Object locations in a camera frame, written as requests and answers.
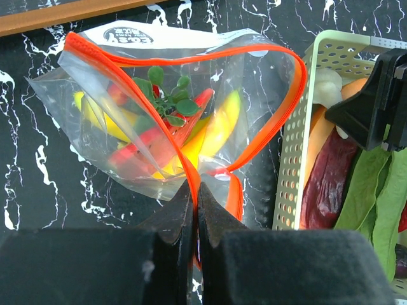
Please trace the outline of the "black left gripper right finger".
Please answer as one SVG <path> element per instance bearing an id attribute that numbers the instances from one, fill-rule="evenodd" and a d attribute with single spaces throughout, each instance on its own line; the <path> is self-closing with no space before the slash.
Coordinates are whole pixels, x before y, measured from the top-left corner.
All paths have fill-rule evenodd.
<path id="1" fill-rule="evenodd" d="M 202 184 L 197 210 L 204 304 L 393 304 L 372 246 L 342 230 L 253 230 Z"/>

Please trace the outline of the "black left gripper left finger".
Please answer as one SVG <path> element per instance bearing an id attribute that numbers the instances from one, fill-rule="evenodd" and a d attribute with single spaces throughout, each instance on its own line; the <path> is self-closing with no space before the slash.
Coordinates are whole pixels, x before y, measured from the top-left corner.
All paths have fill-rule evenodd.
<path id="1" fill-rule="evenodd" d="M 2 304 L 188 304 L 193 202 L 183 184 L 128 229 L 42 229 L 1 243 Z"/>

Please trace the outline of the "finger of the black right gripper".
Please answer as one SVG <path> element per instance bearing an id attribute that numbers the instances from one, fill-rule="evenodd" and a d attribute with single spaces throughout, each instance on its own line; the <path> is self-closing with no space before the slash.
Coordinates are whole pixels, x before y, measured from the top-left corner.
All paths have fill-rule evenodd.
<path id="1" fill-rule="evenodd" d="M 382 53 L 362 89 L 330 107 L 325 118 L 371 151 L 406 148 L 406 50 Z"/>

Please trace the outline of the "pale green perforated basket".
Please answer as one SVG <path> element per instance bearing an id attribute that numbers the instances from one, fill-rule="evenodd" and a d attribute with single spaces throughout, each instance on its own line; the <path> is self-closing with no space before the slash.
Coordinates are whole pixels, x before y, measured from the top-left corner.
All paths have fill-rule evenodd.
<path id="1" fill-rule="evenodd" d="M 382 53 L 392 49 L 406 50 L 406 43 L 404 41 L 337 30 L 321 32 L 307 48 L 303 57 L 308 74 L 306 88 L 284 127 L 282 156 L 272 225 L 274 229 L 302 229 L 300 228 L 300 216 L 302 196 L 305 189 L 303 185 L 310 125 L 312 115 L 323 106 L 313 103 L 316 70 L 327 68 L 337 72 L 342 77 L 342 87 L 344 87 L 356 79 L 368 79 L 377 58 Z M 352 140 L 340 127 L 335 124 L 334 126 L 340 137 Z M 360 154 L 362 151 L 365 151 L 360 147 L 359 149 Z M 401 233 L 398 232 L 395 251 L 396 273 L 392 281 L 387 281 L 392 286 L 398 303 L 405 304 L 406 230 Z"/>

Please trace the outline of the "red watermelon slice toy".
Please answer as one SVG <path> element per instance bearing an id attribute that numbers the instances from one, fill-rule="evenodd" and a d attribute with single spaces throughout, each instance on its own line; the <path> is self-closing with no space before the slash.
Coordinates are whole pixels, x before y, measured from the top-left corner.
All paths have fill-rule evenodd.
<path id="1" fill-rule="evenodd" d="M 206 108 L 208 102 L 212 98 L 214 90 L 207 88 L 199 96 L 195 98 L 195 103 L 199 106 L 199 110 L 192 116 L 183 116 L 177 111 L 173 111 L 170 115 L 179 120 L 181 126 L 171 125 L 167 118 L 163 119 L 166 128 L 171 133 L 174 142 L 182 147 L 185 145 L 188 137 L 198 131 L 204 122 L 201 115 Z M 159 126 L 154 126 L 141 133 L 139 136 L 142 143 L 146 146 L 149 153 L 155 159 L 157 165 L 164 167 L 176 155 L 176 152 L 163 134 Z M 128 144 L 116 150 L 109 157 L 109 163 L 115 168 L 129 168 L 134 165 L 137 168 L 143 169 L 146 172 L 154 172 L 155 167 L 143 155 L 135 144 Z"/>

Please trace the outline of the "yellow toy banana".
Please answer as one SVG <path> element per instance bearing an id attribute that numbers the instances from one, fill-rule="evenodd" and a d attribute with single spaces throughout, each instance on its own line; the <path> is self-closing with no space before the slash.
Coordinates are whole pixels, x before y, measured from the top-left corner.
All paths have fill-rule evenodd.
<path id="1" fill-rule="evenodd" d="M 92 109 L 92 103 L 94 103 L 94 101 L 90 97 L 87 97 L 83 91 L 74 92 L 73 97 L 74 103 L 79 111 L 84 107 L 85 119 L 89 120 L 91 124 L 95 125 L 102 131 L 106 131 L 108 135 L 123 142 L 130 143 L 130 139 L 105 112 L 103 112 L 104 119 L 98 118 Z"/>
<path id="2" fill-rule="evenodd" d="M 224 146 L 237 124 L 240 106 L 239 92 L 234 90 L 214 114 L 204 119 L 204 125 L 200 129 L 197 125 L 194 126 L 190 133 L 191 138 L 181 148 L 181 152 L 194 168 L 198 168 L 199 161 L 214 157 Z M 183 174 L 181 161 L 174 151 L 167 147 L 159 147 L 158 157 L 157 163 L 166 175 Z"/>

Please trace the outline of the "cherry tomato sprig toy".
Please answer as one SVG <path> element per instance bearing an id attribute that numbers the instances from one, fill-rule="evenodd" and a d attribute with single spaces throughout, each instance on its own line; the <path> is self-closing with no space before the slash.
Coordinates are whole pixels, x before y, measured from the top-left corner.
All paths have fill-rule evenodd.
<path id="1" fill-rule="evenodd" d="M 177 111 L 183 116 L 192 116 L 198 112 L 199 106 L 195 103 L 195 98 L 188 91 L 190 77 L 181 75 L 172 89 L 164 88 L 164 71 L 160 66 L 152 66 L 147 71 L 147 78 L 133 77 L 132 81 L 141 89 L 144 96 L 155 108 L 159 117 L 163 120 L 167 118 L 171 125 L 181 126 L 178 119 L 171 116 L 173 111 Z M 153 120 L 144 113 L 139 104 L 131 98 L 114 82 L 110 81 L 107 92 L 116 105 L 124 111 L 127 110 L 135 116 L 132 127 L 137 132 L 144 132 L 155 126 Z"/>

